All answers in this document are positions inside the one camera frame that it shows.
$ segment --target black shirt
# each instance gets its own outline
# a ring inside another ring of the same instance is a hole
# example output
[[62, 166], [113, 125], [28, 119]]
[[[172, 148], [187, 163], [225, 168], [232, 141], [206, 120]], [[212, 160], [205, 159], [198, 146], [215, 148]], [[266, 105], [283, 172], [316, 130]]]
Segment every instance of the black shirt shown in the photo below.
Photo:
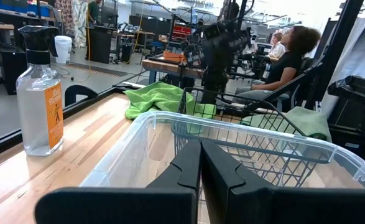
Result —
[[297, 70], [295, 75], [298, 75], [301, 68], [302, 56], [293, 52], [286, 52], [283, 56], [272, 66], [265, 84], [280, 81], [283, 70], [285, 68], [295, 68]]

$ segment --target person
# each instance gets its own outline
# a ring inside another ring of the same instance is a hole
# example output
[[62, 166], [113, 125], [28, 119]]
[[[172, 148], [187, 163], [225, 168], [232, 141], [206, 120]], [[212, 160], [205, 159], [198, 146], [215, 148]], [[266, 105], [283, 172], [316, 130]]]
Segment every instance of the person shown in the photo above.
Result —
[[96, 21], [98, 20], [99, 4], [101, 4], [101, 1], [102, 0], [94, 0], [88, 4], [88, 22], [90, 23], [90, 26], [96, 24]]
[[275, 33], [272, 36], [272, 48], [269, 52], [269, 56], [273, 57], [273, 58], [280, 58], [286, 51], [285, 47], [283, 46], [283, 44], [280, 43], [280, 41], [282, 40], [283, 34], [278, 32]]
[[[265, 84], [252, 85], [251, 87], [238, 88], [236, 96], [253, 100], [260, 100], [270, 92], [295, 78], [300, 70], [302, 58], [306, 53], [311, 52], [318, 41], [320, 33], [312, 28], [295, 26], [291, 28], [280, 40], [286, 48], [286, 53], [272, 66], [272, 70], [267, 77]], [[242, 98], [233, 98], [235, 103], [248, 103]]]

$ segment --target clear plastic bin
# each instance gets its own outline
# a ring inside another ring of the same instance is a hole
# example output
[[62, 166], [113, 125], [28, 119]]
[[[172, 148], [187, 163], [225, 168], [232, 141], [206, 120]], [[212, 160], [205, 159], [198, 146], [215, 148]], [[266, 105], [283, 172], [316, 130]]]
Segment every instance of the clear plastic bin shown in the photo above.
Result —
[[[146, 187], [191, 138], [214, 140], [274, 185], [365, 189], [365, 161], [332, 143], [164, 111], [140, 115], [80, 187]], [[209, 223], [202, 190], [198, 221]]]

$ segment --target orange box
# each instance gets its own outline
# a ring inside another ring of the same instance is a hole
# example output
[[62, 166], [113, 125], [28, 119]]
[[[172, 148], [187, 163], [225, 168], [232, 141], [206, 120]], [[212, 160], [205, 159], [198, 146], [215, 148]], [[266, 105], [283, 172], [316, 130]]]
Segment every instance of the orange box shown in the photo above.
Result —
[[176, 54], [168, 51], [163, 51], [163, 58], [165, 60], [170, 60], [173, 62], [182, 62], [185, 61], [185, 57], [183, 54]]

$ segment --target trash can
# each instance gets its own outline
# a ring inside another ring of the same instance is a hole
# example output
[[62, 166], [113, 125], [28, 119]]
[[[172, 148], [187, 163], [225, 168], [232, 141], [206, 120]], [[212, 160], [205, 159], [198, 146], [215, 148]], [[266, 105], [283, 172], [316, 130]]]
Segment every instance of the trash can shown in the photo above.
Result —
[[69, 63], [70, 51], [72, 50], [72, 38], [58, 35], [55, 37], [55, 48], [58, 53], [57, 63]]

